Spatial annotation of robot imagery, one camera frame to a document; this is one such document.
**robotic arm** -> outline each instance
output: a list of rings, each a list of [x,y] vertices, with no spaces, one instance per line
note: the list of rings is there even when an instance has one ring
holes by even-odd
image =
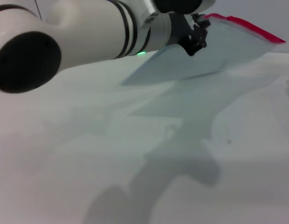
[[[46,23],[0,0],[0,90],[40,87],[59,71],[179,44],[206,47],[210,25],[198,12],[215,0],[60,0]]]

